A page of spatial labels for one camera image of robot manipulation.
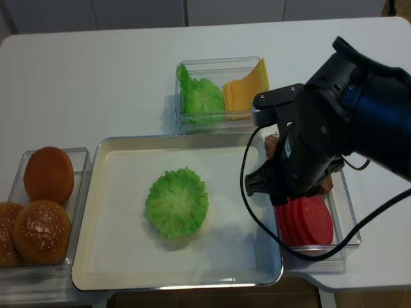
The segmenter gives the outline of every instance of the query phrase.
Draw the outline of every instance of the robotic arm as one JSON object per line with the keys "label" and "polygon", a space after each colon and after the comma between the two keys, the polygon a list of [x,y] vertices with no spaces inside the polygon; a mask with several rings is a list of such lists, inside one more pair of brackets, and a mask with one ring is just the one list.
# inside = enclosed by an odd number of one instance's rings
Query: robotic arm
{"label": "robotic arm", "polygon": [[249,196],[311,196],[357,152],[411,180],[411,76],[361,55],[342,38],[305,84],[258,94],[254,124],[278,125],[274,157],[245,177]]}

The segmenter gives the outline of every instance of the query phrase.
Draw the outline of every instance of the white table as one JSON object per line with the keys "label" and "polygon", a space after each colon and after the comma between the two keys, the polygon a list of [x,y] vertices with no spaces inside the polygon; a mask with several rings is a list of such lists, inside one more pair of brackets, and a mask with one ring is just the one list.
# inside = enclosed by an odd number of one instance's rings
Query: white table
{"label": "white table", "polygon": [[[10,37],[0,48],[0,200],[7,199],[26,150],[85,146],[93,156],[106,137],[171,133],[175,68],[182,60],[265,57],[274,89],[306,82],[333,53],[337,35],[411,72],[411,27],[400,18]],[[346,168],[345,175],[357,220],[410,186],[375,164],[362,173]],[[287,274],[329,291],[411,286],[410,203],[367,225],[341,272],[308,267]],[[61,302],[68,301],[64,292]]]}

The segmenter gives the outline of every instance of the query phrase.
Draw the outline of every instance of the white cabinet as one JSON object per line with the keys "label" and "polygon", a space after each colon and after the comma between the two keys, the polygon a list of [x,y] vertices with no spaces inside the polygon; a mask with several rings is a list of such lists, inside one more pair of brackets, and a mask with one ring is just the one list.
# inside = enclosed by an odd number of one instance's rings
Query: white cabinet
{"label": "white cabinet", "polygon": [[188,26],[282,21],[285,0],[187,0]]}
{"label": "white cabinet", "polygon": [[284,21],[376,17],[385,0],[286,0]]}
{"label": "white cabinet", "polygon": [[182,2],[183,0],[92,0],[99,29],[184,26]]}
{"label": "white cabinet", "polygon": [[96,30],[90,0],[5,0],[19,33]]}

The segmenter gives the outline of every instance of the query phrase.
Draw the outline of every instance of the black cable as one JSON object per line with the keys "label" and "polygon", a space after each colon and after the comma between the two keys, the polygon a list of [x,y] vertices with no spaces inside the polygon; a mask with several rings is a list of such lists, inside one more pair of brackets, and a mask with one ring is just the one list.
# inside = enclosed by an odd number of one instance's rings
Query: black cable
{"label": "black cable", "polygon": [[389,201],[385,202],[382,206],[378,207],[376,210],[371,212],[366,218],[361,220],[359,224],[357,224],[351,231],[348,233],[348,235],[345,237],[345,239],[342,240],[342,242],[338,245],[336,245],[332,250],[330,250],[327,253],[324,253],[322,255],[317,255],[317,256],[310,256],[310,255],[305,255],[303,253],[296,252],[292,250],[289,246],[287,246],[282,240],[280,240],[274,233],[270,231],[260,220],[254,215],[253,211],[250,208],[249,203],[247,202],[247,199],[245,197],[244,193],[244,187],[243,187],[243,177],[244,177],[244,167],[245,167],[245,160],[247,158],[247,153],[249,152],[249,148],[251,145],[251,142],[253,138],[256,136],[256,134],[262,129],[263,127],[257,127],[256,130],[252,133],[249,142],[247,143],[247,147],[245,148],[244,152],[244,157],[243,157],[243,163],[241,164],[241,172],[240,172],[240,189],[241,189],[241,195],[243,197],[243,201],[245,204],[245,207],[247,208],[248,212],[250,213],[251,217],[254,219],[254,221],[262,228],[270,237],[272,237],[286,252],[288,252],[290,255],[293,255],[294,257],[300,258],[302,260],[306,261],[323,261],[337,252],[339,252],[348,242],[354,237],[355,233],[357,233],[362,227],[364,227],[366,224],[368,224],[371,220],[373,220],[375,217],[380,215],[382,212],[385,210],[389,209],[391,206],[396,204],[397,202],[400,202],[401,200],[411,196],[411,189],[407,189],[406,191],[403,191],[401,194],[398,194],[397,196],[391,198]]}
{"label": "black cable", "polygon": [[345,162],[348,166],[350,166],[351,168],[353,168],[354,170],[357,170],[357,171],[364,170],[364,169],[365,169],[366,167],[368,167],[368,165],[370,164],[370,160],[367,159],[367,161],[365,162],[364,165],[362,165],[361,167],[355,167],[355,166],[351,165],[351,164],[348,162],[348,160],[346,160],[343,156],[341,156],[341,158],[344,160],[344,162]]}

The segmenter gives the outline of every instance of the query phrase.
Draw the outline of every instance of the cheese slice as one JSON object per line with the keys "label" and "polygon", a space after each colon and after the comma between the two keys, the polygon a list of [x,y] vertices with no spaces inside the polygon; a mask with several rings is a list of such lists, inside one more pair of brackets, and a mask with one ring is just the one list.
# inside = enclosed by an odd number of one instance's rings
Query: cheese slice
{"label": "cheese slice", "polygon": [[264,58],[250,74],[223,86],[226,111],[251,110],[254,97],[270,89]]}

